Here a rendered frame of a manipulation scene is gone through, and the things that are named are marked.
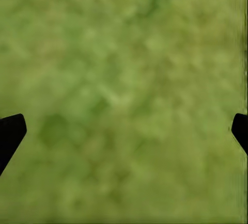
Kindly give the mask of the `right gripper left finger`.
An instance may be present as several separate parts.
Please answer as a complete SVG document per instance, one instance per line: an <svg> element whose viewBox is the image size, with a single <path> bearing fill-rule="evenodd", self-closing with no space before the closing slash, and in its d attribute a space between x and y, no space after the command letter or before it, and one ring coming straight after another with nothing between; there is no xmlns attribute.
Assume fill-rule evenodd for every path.
<svg viewBox="0 0 248 224"><path fill-rule="evenodd" d="M0 175L27 133L23 114L0 119Z"/></svg>

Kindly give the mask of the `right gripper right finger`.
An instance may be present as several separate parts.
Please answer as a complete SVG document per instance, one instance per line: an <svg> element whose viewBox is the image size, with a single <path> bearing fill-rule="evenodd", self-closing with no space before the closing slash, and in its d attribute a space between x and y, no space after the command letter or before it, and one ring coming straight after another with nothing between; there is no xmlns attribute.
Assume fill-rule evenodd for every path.
<svg viewBox="0 0 248 224"><path fill-rule="evenodd" d="M236 114L231 131L248 155L248 116Z"/></svg>

